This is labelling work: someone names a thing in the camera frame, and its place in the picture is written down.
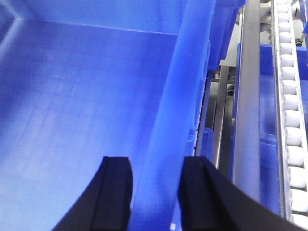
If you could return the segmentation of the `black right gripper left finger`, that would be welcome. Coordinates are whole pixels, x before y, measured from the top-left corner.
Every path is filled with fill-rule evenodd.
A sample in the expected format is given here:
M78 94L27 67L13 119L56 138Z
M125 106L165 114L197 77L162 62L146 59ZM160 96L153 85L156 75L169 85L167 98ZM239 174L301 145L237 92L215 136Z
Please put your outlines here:
M128 157L105 156L93 179L55 231L125 231L133 175Z

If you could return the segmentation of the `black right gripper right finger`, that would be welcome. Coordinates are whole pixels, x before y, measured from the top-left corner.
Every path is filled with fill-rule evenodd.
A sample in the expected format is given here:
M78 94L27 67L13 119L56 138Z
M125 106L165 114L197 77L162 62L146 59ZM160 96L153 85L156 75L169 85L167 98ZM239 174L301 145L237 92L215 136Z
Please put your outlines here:
M242 192L204 156L184 158L178 200L184 231L300 231L279 213L272 171L261 183L261 202Z

